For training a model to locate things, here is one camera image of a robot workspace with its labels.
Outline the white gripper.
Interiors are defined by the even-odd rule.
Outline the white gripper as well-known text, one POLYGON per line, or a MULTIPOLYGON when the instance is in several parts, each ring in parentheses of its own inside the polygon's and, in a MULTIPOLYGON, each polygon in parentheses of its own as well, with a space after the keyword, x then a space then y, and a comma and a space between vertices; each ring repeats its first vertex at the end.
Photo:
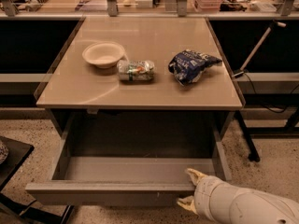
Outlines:
POLYGON ((231 224, 230 206, 237 188, 215 176, 206 176, 193 168, 187 168, 186 174, 196 186, 194 198, 193 196, 178 198, 177 204, 209 220, 220 224, 231 224))

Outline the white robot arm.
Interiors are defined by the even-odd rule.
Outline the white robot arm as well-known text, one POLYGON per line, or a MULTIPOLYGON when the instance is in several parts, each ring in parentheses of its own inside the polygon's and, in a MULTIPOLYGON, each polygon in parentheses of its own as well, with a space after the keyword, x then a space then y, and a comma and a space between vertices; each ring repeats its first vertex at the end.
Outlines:
POLYGON ((179 198, 182 208, 216 224, 299 224, 299 203, 257 189, 240 188, 193 168, 195 191, 179 198))

